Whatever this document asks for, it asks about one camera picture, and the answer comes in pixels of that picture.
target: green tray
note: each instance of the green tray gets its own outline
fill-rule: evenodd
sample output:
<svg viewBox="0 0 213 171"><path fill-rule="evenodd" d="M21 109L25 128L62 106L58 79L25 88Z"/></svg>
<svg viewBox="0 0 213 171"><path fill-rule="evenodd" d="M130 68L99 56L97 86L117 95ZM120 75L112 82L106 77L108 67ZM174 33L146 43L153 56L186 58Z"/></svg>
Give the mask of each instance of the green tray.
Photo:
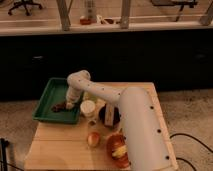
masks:
<svg viewBox="0 0 213 171"><path fill-rule="evenodd" d="M80 114L80 102L72 110L53 112L55 104L65 101L68 84L64 78L51 78L41 96L39 104L33 114L34 120L52 123L76 124Z"/></svg>

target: floor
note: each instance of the floor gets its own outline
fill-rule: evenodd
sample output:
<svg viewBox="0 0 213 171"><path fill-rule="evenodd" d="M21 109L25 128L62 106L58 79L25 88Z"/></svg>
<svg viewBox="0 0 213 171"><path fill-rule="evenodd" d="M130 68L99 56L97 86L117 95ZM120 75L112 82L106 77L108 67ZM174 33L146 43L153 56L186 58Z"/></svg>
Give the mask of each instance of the floor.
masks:
<svg viewBox="0 0 213 171"><path fill-rule="evenodd" d="M29 7L31 16L26 16L23 7L8 15L8 10L13 6L14 0L4 0L0 3L0 29L23 27L60 27L60 17L56 0L35 0L41 3L43 10ZM198 21L207 11L212 0L198 0L194 8L186 6L179 13L180 6L157 7L150 0L132 0L130 23L174 22L180 14L179 21ZM120 20L122 0L96 0L97 14L103 18ZM69 13L73 26L79 25L80 17L84 15L84 0L74 0Z"/></svg>
<svg viewBox="0 0 213 171"><path fill-rule="evenodd" d="M170 134L191 134L213 149L213 89L159 92L158 95ZM36 130L32 113L37 103L37 100L0 102L0 137L10 141L8 162L20 168ZM199 171L213 170L213 154L203 146L184 136L174 137L172 142L177 157L189 160ZM178 164L180 171L192 170L182 161Z"/></svg>

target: gray floor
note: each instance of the gray floor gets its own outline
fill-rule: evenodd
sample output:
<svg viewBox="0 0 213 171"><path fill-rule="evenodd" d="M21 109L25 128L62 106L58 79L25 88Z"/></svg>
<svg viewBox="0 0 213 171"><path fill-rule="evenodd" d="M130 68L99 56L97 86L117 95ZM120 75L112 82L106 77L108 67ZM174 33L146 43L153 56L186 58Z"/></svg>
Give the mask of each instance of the gray floor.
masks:
<svg viewBox="0 0 213 171"><path fill-rule="evenodd" d="M161 92L159 99L170 134L194 135L213 149L213 89ZM37 102L0 102L0 137L10 141L9 162L21 168L37 126L32 120ZM172 142L177 157L189 160L198 171L213 170L213 154L200 144L182 136ZM178 164L181 171L192 170L181 161Z"/></svg>

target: metal pole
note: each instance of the metal pole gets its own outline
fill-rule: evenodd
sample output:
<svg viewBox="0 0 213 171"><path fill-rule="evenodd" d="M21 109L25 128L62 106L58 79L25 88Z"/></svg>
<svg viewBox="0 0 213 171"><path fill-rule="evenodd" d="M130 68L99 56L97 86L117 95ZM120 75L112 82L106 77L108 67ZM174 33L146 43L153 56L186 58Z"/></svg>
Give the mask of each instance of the metal pole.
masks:
<svg viewBox="0 0 213 171"><path fill-rule="evenodd" d="M131 0L122 0L122 11L121 11L121 28L129 28L129 16L130 16Z"/></svg>
<svg viewBox="0 0 213 171"><path fill-rule="evenodd" d="M8 145L8 141L5 141L4 138L0 138L0 164L1 170L7 171L7 157L6 157L6 146Z"/></svg>
<svg viewBox="0 0 213 171"><path fill-rule="evenodd" d="M200 23L203 26L208 26L209 24L211 24L212 19L213 19L213 1L211 2L205 15L200 18Z"/></svg>
<svg viewBox="0 0 213 171"><path fill-rule="evenodd" d="M65 0L56 0L56 1L58 4L62 30L68 31L70 30L71 23L69 19L69 13L68 13L66 1Z"/></svg>

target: black cable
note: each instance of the black cable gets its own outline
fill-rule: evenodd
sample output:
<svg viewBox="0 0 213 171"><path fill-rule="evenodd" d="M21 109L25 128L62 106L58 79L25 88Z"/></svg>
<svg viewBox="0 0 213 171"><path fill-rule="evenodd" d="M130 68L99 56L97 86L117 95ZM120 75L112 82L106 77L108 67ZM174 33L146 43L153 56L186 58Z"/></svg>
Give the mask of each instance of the black cable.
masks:
<svg viewBox="0 0 213 171"><path fill-rule="evenodd" d="M197 169L193 166L192 163L190 163L188 160L184 159L184 158L181 158L181 157L176 157L177 160L181 160L181 161L184 161L185 163L187 163L189 166L191 166L191 168L194 170L194 171L197 171Z"/></svg>
<svg viewBox="0 0 213 171"><path fill-rule="evenodd" d="M172 139L173 137L178 136L178 135L190 137L190 138L196 140L196 141L199 142L201 145L203 145L207 150L209 150L211 153L213 153L213 150L212 150L210 147L208 147L206 144L204 144L204 143L203 143L202 141L200 141L199 139L193 137L192 135L189 135L189 134L186 134L186 133L176 133L176 134L171 135L170 138Z"/></svg>
<svg viewBox="0 0 213 171"><path fill-rule="evenodd" d="M7 165L10 166L10 167L15 168L15 169L17 169L17 170L24 171L23 169L18 168L18 167L14 166L14 165L12 165L12 164L10 164L10 163L7 163Z"/></svg>

